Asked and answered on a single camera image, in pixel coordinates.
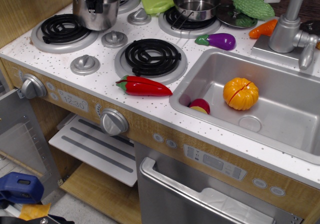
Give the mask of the black gripper finger outside pot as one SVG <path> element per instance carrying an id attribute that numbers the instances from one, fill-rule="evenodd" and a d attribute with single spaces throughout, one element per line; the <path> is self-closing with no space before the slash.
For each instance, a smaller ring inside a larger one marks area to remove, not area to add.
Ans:
<path id="1" fill-rule="evenodd" d="M 90 14 L 101 14 L 103 12 L 103 0 L 86 0 L 86 6 Z"/>

